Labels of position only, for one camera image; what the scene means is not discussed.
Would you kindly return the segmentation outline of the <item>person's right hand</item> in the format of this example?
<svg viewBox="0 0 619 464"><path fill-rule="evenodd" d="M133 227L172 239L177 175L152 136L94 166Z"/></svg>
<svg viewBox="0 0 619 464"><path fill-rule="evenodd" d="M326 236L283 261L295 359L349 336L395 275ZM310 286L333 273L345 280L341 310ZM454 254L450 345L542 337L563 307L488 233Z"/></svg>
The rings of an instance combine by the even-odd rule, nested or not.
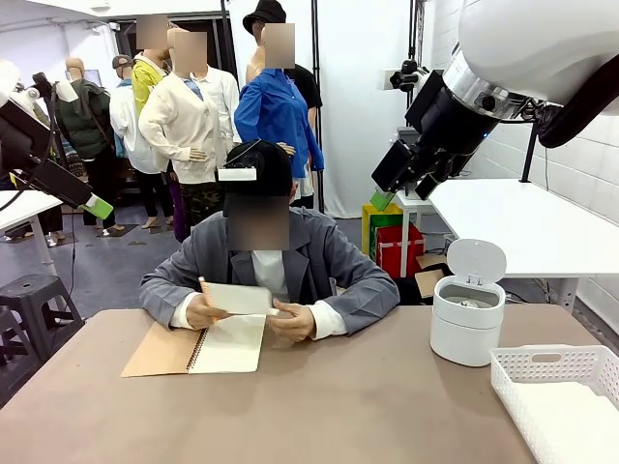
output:
<svg viewBox="0 0 619 464"><path fill-rule="evenodd" d="M209 328L229 316L228 312L208 305L204 294L196 293L190 296L186 309L186 319L193 329L203 330Z"/></svg>

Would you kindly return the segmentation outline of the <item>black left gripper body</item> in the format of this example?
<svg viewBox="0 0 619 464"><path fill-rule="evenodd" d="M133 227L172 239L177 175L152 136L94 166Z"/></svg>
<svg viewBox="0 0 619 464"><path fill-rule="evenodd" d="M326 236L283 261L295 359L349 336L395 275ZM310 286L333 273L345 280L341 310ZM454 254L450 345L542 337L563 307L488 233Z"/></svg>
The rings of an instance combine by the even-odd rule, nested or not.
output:
<svg viewBox="0 0 619 464"><path fill-rule="evenodd" d="M28 160L50 160L52 135L35 116L16 102L1 107L1 173L21 169L27 174Z"/></svg>

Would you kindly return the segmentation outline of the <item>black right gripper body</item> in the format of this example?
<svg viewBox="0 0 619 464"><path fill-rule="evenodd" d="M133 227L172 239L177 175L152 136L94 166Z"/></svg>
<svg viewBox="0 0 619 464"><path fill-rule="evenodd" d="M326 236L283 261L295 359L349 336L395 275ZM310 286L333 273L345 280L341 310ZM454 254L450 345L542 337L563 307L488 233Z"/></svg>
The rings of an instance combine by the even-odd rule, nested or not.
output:
<svg viewBox="0 0 619 464"><path fill-rule="evenodd" d="M405 121L419 134L413 151L423 162L436 161L442 153L453 158L453 167L464 167L489 134L489 117L458 101L441 71L427 75Z"/></svg>

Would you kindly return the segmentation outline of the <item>person's left hand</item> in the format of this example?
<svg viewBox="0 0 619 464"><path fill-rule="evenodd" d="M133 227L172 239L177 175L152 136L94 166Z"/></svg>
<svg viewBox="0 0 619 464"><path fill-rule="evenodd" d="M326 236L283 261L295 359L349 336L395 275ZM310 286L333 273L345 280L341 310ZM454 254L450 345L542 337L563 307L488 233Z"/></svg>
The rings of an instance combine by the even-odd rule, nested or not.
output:
<svg viewBox="0 0 619 464"><path fill-rule="evenodd" d="M279 314L270 316L268 325L276 334L292 342L301 342L315 335L315 320L308 306L274 299L274 307Z"/></svg>

